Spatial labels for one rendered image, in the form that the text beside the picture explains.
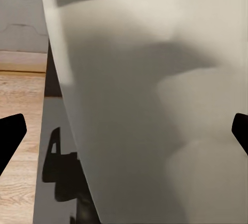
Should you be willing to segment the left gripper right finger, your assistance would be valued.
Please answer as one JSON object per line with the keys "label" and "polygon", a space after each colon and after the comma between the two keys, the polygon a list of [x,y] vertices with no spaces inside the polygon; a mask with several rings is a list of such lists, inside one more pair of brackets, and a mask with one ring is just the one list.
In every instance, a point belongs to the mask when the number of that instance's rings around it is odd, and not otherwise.
{"label": "left gripper right finger", "polygon": [[231,131],[248,154],[248,115],[237,113]]}

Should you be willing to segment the bowl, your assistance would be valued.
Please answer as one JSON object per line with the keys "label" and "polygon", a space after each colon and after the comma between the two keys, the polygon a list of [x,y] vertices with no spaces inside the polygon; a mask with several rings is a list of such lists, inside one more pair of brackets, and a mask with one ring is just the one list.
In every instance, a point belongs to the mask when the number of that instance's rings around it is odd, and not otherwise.
{"label": "bowl", "polygon": [[248,0],[42,0],[101,224],[248,224]]}

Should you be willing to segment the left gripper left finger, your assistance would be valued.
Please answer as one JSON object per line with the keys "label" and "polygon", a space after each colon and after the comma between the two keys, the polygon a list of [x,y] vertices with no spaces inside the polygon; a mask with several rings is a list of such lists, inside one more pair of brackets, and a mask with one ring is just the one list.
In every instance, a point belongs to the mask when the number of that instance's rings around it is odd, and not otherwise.
{"label": "left gripper left finger", "polygon": [[26,122],[21,113],[0,119],[0,175],[26,133]]}

